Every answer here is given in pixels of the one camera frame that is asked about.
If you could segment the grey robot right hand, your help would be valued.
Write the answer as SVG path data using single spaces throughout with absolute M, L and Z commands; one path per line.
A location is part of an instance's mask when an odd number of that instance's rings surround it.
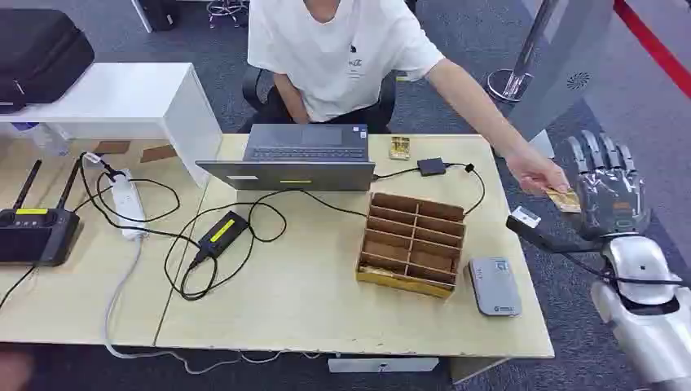
M 580 212 L 573 220 L 587 241 L 642 234 L 650 222 L 645 180 L 630 149 L 605 133 L 582 130 L 566 139 L 575 162 L 572 187 Z

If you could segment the person's left hand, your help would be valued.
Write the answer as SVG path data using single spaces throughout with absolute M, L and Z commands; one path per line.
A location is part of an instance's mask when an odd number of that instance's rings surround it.
M 507 153 L 504 159 L 510 173 L 528 193 L 543 196 L 547 191 L 567 193 L 570 190 L 563 169 L 530 145 Z

